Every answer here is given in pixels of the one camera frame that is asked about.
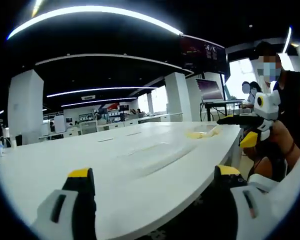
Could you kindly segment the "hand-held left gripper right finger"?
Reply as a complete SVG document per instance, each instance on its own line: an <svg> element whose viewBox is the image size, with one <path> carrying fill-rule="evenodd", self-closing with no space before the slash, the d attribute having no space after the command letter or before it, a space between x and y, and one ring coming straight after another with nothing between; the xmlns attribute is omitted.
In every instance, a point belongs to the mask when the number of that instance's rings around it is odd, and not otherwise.
<svg viewBox="0 0 300 240"><path fill-rule="evenodd" d="M269 201L232 166L217 165L213 176L214 233L218 240L266 240L272 231Z"/></svg>

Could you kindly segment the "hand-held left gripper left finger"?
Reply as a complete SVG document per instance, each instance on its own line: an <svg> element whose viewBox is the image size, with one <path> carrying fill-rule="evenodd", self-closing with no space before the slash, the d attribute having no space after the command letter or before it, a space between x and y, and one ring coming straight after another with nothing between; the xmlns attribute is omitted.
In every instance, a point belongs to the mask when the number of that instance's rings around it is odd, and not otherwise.
<svg viewBox="0 0 300 240"><path fill-rule="evenodd" d="M95 195L93 169L72 171L37 208L35 234L40 240L95 240Z"/></svg>

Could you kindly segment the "person's right hand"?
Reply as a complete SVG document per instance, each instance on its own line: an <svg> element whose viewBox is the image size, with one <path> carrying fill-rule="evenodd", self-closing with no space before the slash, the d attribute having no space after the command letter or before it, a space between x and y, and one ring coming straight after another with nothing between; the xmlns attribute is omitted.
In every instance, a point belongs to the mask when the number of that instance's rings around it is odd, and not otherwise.
<svg viewBox="0 0 300 240"><path fill-rule="evenodd" d="M283 154L289 165L294 165L296 163L298 156L295 157L294 153L296 150L295 141L281 121L276 120L273 122L269 140L278 145L280 152Z"/></svg>

